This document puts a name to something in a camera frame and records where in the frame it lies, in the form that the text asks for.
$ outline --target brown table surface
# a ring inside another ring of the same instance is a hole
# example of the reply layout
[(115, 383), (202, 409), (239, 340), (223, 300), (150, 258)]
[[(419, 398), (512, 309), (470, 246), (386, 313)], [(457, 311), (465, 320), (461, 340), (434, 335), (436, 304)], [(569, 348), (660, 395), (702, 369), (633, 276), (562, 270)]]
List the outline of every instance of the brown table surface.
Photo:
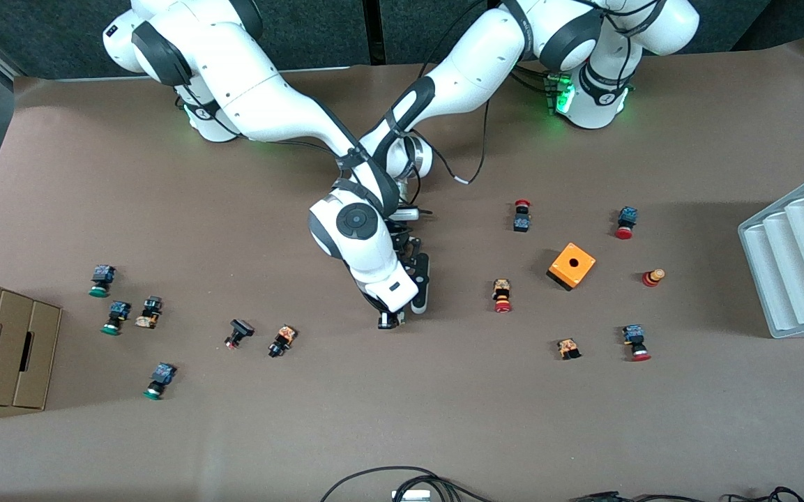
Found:
[[(415, 71), (287, 77), (362, 133)], [(328, 156), (206, 143), (151, 80), (22, 80), (0, 153), (0, 285), (65, 314), (49, 409), (0, 420), (0, 500), (317, 500), (384, 464), (495, 500), (804, 495), (804, 340), (769, 337), (736, 235), (804, 181), (804, 42), (647, 58), (635, 85), (588, 131), (504, 84), (478, 181), (437, 166), (424, 182), (430, 311), (387, 333), (307, 231)], [(468, 176), (481, 119), (420, 130)], [(522, 197), (527, 234), (510, 229)], [(627, 242), (612, 237), (626, 204)], [(564, 292), (544, 272), (570, 241), (597, 264)], [(86, 293), (99, 263), (119, 270), (106, 300)], [(644, 288), (655, 267), (669, 277)], [(492, 311), (496, 277), (513, 282), (510, 314)], [(98, 332), (111, 300), (137, 314), (152, 294), (156, 330)], [(257, 333), (229, 352), (233, 318)], [(299, 339), (270, 359), (285, 322)], [(650, 362), (628, 361), (625, 324), (646, 328)], [(565, 337), (581, 359), (560, 360)], [(154, 403), (141, 393), (160, 361), (179, 373)], [(335, 498), (386, 500), (411, 476)]]

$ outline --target green light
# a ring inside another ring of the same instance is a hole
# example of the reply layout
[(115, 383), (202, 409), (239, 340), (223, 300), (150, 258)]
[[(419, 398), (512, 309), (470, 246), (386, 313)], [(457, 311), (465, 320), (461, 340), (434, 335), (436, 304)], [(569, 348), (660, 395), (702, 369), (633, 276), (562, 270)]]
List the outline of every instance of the green light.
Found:
[(566, 112), (568, 112), (568, 108), (572, 105), (572, 98), (575, 97), (575, 86), (570, 83), (571, 80), (567, 80), (566, 89), (557, 96), (557, 112), (560, 112), (560, 114), (566, 114)]
[(625, 90), (622, 91), (622, 100), (619, 101), (619, 108), (618, 110), (616, 110), (616, 114), (625, 109), (625, 98), (627, 97), (628, 97), (628, 88), (625, 88)]

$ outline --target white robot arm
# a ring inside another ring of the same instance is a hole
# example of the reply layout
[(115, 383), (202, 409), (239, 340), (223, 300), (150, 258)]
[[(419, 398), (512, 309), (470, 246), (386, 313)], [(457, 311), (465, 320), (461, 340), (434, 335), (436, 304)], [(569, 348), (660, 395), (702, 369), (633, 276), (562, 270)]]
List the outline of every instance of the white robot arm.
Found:
[[(337, 157), (341, 176), (309, 212), (309, 227), (326, 254), (347, 265), (380, 327), (398, 323), (412, 299), (426, 308), (427, 257), (400, 261), (407, 233), (388, 228), (399, 191), (354, 135), (315, 99), (293, 89), (255, 42), (261, 18), (252, 0), (136, 0), (103, 32), (108, 54), (127, 70), (173, 86), (205, 139), (238, 135), (256, 141), (316, 137)], [(409, 275), (413, 271), (420, 284)]]
[[(621, 32), (605, 19), (613, 19)], [(491, 98), (518, 61), (527, 59), (538, 59), (551, 73), (578, 66), (589, 69), (584, 72), (602, 75), (599, 82), (590, 80), (601, 89), (609, 89), (609, 80), (627, 59), (621, 77), (625, 83), (613, 82), (613, 89), (620, 89), (612, 101), (606, 96), (586, 102), (583, 95), (589, 93), (584, 88), (571, 89), (565, 115), (582, 127), (603, 127), (615, 115), (616, 100), (623, 98), (622, 89), (640, 60), (641, 47), (657, 54), (678, 51), (695, 34), (698, 22), (688, 0), (504, 0), (498, 8), (486, 10), (446, 59), (402, 93), (361, 137), (361, 145), (398, 180), (411, 175), (415, 161), (421, 163), (418, 173), (427, 174), (433, 159), (430, 145), (407, 133), (427, 118), (475, 110)], [(635, 44), (625, 57), (621, 41), (631, 39)], [(588, 57), (589, 66), (583, 64)]]

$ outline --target red disc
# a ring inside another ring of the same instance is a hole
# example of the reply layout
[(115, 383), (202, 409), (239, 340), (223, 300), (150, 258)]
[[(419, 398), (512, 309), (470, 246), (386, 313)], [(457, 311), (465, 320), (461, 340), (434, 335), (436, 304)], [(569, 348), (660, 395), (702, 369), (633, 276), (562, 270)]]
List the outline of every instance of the red disc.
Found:
[(644, 274), (643, 281), (644, 281), (644, 286), (647, 286), (647, 288), (655, 288), (656, 286), (659, 286), (659, 283), (653, 282), (652, 280), (650, 280), (650, 273), (645, 273)]

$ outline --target orange block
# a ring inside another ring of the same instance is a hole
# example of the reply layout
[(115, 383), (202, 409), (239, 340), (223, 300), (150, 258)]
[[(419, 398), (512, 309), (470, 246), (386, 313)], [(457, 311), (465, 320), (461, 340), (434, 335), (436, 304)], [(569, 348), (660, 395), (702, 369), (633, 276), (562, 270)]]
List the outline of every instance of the orange block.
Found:
[(567, 291), (571, 291), (584, 280), (587, 271), (591, 270), (597, 261), (592, 255), (582, 251), (571, 242), (566, 245), (563, 252), (547, 269), (547, 276), (556, 280)]

